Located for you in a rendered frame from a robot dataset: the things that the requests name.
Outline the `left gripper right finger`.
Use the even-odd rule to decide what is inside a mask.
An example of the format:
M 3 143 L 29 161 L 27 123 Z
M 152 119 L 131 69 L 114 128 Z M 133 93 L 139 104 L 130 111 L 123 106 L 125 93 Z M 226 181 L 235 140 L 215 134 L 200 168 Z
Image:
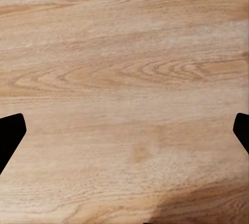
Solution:
M 249 115 L 238 113 L 234 120 L 233 132 L 249 153 Z

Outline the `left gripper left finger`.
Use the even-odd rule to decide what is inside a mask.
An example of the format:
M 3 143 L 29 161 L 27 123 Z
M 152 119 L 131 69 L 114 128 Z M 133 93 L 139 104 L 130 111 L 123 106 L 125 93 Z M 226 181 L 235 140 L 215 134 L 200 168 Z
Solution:
M 19 113 L 0 119 L 0 174 L 26 133 L 24 116 Z

